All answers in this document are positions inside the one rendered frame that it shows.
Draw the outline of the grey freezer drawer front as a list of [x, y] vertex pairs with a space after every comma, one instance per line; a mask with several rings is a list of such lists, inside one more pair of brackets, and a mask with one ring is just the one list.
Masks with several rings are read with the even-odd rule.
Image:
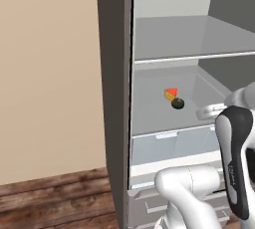
[[[154, 173], [133, 177], [131, 189], [127, 192], [127, 228], [144, 227], [151, 229], [154, 223], [165, 214], [167, 200], [161, 197], [154, 187]], [[219, 189], [204, 198], [216, 211], [222, 226], [230, 216], [227, 204], [223, 173], [220, 172]]]

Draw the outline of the glass fridge shelf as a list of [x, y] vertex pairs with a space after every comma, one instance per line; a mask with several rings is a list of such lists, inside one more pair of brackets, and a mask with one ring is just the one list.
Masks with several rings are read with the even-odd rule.
[[134, 61], [255, 52], [255, 31], [210, 16], [137, 18]]
[[[177, 88], [184, 108], [176, 110], [163, 94]], [[203, 107], [221, 104], [230, 91], [199, 66], [136, 71], [132, 90], [132, 134], [141, 135], [164, 130], [210, 124], [198, 120], [196, 112]]]

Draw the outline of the dark green squash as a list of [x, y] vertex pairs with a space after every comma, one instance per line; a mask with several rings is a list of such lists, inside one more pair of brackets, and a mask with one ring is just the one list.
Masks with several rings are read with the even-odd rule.
[[176, 110], [181, 110], [184, 108], [184, 100], [180, 98], [175, 98], [171, 101], [171, 106]]

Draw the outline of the grey open fridge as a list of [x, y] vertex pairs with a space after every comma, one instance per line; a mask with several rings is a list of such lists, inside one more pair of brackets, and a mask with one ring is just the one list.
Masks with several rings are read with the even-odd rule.
[[255, 0], [98, 0], [101, 68], [104, 104], [107, 169], [120, 229], [128, 229], [128, 191], [131, 179], [156, 174], [166, 168], [211, 165], [223, 173], [220, 146], [216, 151], [140, 165], [131, 164], [132, 140], [211, 125], [132, 134], [132, 90], [136, 71], [199, 66], [226, 87], [230, 93], [255, 82], [255, 52], [134, 61], [134, 33], [137, 18], [210, 16], [255, 31]]

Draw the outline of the clear crisper drawer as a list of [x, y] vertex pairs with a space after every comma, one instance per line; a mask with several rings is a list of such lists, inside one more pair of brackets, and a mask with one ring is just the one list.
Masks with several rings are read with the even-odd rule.
[[131, 164], [140, 165], [219, 149], [214, 127], [196, 127], [178, 131], [177, 137], [156, 139], [155, 135], [132, 140]]

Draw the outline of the silver grey fish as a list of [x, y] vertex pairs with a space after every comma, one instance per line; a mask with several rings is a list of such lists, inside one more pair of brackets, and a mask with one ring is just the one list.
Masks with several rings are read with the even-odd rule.
[[214, 104], [196, 111], [196, 116], [199, 120], [207, 120], [217, 117], [223, 110], [226, 109], [225, 104]]

